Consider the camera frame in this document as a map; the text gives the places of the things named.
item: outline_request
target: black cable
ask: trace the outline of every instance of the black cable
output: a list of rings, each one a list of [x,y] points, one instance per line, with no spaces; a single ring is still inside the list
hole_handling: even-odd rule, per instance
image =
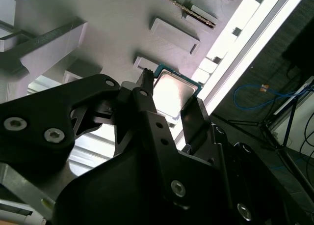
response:
[[[311,143],[308,142],[308,139],[307,139],[307,137],[306,137],[306,132],[307,132],[309,123],[310,123],[311,119],[313,118],[313,116],[314,116],[314,112],[313,112],[313,114],[310,116],[308,122],[307,122],[306,125],[305,125],[305,129],[304,129],[304,138],[305,138],[305,141],[307,142],[307,144],[309,144],[310,146],[313,146],[313,147],[314,147],[313,144],[311,144]]]
[[[303,148],[305,142],[307,141],[307,139],[309,139],[310,136],[312,136],[313,134],[314,134],[314,131],[311,132],[311,133],[304,139],[304,141],[303,141],[303,143],[302,143],[302,145],[301,145],[301,147],[300,147],[300,149],[299,149],[300,158],[301,158],[302,160],[304,160],[305,162],[306,162],[306,160],[302,157],[302,152],[301,152],[301,151],[302,151],[302,148]]]

